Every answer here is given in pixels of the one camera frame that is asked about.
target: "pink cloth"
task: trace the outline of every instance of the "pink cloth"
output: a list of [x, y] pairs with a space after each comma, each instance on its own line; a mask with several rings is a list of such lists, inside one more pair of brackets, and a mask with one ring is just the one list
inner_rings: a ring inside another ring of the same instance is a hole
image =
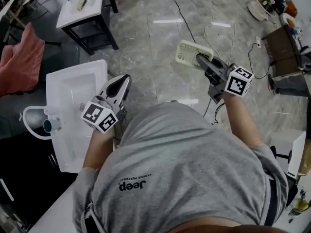
[[0, 97], [34, 88], [39, 79], [44, 46], [44, 41], [35, 35], [29, 22], [21, 42], [3, 48], [0, 61]]

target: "white box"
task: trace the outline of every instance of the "white box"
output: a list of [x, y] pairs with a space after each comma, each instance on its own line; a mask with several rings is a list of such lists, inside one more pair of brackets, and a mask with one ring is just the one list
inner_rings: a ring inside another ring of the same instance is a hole
[[287, 159], [276, 157], [282, 170], [290, 177], [296, 179], [305, 146], [306, 132], [292, 129], [284, 129], [271, 136], [270, 146], [275, 146], [277, 154], [289, 155], [292, 157], [288, 163]]
[[242, 98], [247, 93], [253, 78], [253, 73], [240, 66], [230, 72], [225, 91]]
[[87, 102], [81, 119], [101, 133], [106, 133], [118, 122], [112, 110], [91, 101]]

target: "shoe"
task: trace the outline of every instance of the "shoe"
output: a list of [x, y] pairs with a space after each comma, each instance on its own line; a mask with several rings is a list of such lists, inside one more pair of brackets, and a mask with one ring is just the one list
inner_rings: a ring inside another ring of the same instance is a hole
[[269, 88], [270, 88], [271, 90], [275, 90], [276, 84], [274, 83], [271, 74], [268, 74], [268, 82], [269, 82]]

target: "jeep logo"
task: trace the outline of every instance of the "jeep logo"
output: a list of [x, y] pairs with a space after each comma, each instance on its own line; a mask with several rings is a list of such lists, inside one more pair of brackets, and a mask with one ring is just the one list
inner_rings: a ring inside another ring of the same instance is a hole
[[142, 189], [142, 184], [146, 183], [146, 181], [141, 181], [141, 182], [136, 182], [134, 184], [131, 183], [125, 183], [123, 182], [121, 185], [119, 185], [120, 191], [126, 191], [126, 190], [132, 190], [132, 189], [137, 189], [140, 188]]

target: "gray t-shirt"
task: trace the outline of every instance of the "gray t-shirt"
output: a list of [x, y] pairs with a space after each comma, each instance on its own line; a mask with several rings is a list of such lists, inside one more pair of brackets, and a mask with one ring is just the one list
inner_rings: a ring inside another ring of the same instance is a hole
[[270, 202], [264, 169], [276, 178], [279, 217], [288, 185], [266, 145], [247, 147], [188, 106], [159, 104], [132, 120], [99, 173], [80, 172], [73, 221], [82, 232], [82, 212], [93, 201], [107, 233], [165, 233], [208, 216], [262, 225]]

